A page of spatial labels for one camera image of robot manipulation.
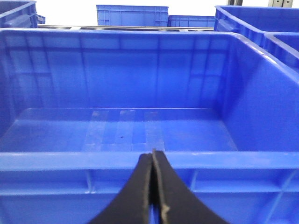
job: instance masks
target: blue plastic crate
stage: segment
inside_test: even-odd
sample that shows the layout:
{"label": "blue plastic crate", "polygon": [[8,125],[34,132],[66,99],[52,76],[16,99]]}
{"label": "blue plastic crate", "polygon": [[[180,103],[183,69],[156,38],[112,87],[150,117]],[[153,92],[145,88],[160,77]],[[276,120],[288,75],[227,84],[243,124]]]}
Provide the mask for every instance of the blue plastic crate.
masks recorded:
{"label": "blue plastic crate", "polygon": [[36,15],[37,17],[37,24],[45,24],[46,23],[46,17],[43,17],[41,15]]}
{"label": "blue plastic crate", "polygon": [[265,32],[299,32],[299,8],[216,6],[214,29],[242,34],[263,46]]}
{"label": "blue plastic crate", "polygon": [[0,1],[0,28],[36,28],[35,1]]}
{"label": "blue plastic crate", "polygon": [[169,27],[214,27],[215,16],[170,15]]}
{"label": "blue plastic crate", "polygon": [[266,33],[264,48],[299,73],[299,33]]}
{"label": "blue plastic crate", "polygon": [[230,223],[298,223],[295,77],[234,33],[2,29],[0,221],[86,223],[156,148]]}
{"label": "blue plastic crate", "polygon": [[167,27],[168,7],[97,5],[98,25]]}

